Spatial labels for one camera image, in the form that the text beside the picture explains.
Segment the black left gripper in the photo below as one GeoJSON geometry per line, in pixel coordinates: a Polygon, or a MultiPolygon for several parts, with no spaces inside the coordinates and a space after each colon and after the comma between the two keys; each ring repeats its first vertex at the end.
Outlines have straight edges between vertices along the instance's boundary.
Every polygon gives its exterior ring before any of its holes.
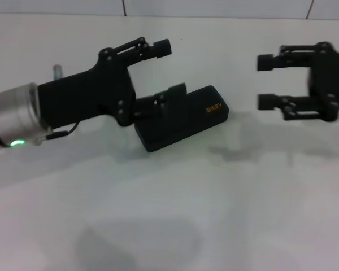
{"type": "Polygon", "coordinates": [[[171,54],[168,39],[149,45],[144,37],[108,53],[101,51],[93,68],[38,86],[43,121],[56,129],[100,115],[114,117],[120,126],[132,125],[133,118],[167,118],[171,109],[184,103],[186,85],[178,84],[152,96],[136,99],[128,67],[171,54]]]}

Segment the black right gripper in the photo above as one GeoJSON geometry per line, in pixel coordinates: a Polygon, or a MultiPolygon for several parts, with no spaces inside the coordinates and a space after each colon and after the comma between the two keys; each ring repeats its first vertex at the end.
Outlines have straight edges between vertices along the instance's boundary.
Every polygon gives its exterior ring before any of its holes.
{"type": "Polygon", "coordinates": [[[282,45],[277,55],[257,56],[257,71],[309,66],[310,97],[259,94],[258,110],[278,108],[285,121],[336,121],[339,118],[339,52],[331,43],[319,42],[315,51],[314,45],[282,45]]]}

